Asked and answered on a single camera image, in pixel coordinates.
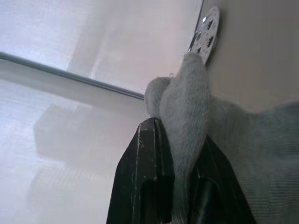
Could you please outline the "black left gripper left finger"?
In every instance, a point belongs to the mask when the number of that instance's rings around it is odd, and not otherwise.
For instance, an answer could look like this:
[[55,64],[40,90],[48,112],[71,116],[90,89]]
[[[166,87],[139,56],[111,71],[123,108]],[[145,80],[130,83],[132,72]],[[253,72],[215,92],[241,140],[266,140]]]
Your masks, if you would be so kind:
[[140,123],[117,165],[106,223],[171,223],[174,180],[164,126],[149,118]]

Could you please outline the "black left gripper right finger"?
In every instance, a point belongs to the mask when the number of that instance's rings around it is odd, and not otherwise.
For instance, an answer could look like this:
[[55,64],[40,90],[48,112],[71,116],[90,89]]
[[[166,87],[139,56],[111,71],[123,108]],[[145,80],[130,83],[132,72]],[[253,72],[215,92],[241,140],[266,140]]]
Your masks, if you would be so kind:
[[230,162],[210,137],[191,174],[188,223],[256,223]]

